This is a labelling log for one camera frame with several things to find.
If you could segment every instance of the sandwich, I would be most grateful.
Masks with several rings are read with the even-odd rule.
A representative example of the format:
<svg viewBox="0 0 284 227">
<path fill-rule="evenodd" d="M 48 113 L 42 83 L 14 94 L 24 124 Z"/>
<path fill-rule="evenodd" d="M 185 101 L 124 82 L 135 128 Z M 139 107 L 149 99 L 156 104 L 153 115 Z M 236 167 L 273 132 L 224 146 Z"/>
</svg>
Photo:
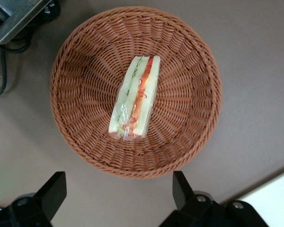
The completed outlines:
<svg viewBox="0 0 284 227">
<path fill-rule="evenodd" d="M 136 56 L 133 59 L 110 119 L 108 132 L 113 138 L 133 140 L 146 136 L 156 97 L 159 69 L 159 56 Z"/>
</svg>

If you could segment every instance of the table surface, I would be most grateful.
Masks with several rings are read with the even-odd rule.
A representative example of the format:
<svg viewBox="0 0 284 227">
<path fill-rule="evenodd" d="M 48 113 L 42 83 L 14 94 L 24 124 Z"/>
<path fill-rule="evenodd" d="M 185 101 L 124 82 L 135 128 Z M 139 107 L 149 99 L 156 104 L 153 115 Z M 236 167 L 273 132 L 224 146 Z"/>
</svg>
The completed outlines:
<svg viewBox="0 0 284 227">
<path fill-rule="evenodd" d="M 68 195 L 53 218 L 57 227 L 156 227 L 176 208 L 172 174 L 133 180 L 95 169 L 66 144 L 51 112 L 50 75 L 63 41 L 91 16 L 134 5 L 185 20 L 219 67 L 218 125 L 180 169 L 192 188 L 223 202 L 284 169 L 284 0 L 61 0 L 60 17 L 35 30 L 27 51 L 8 55 L 0 96 L 0 206 L 65 171 Z"/>
</svg>

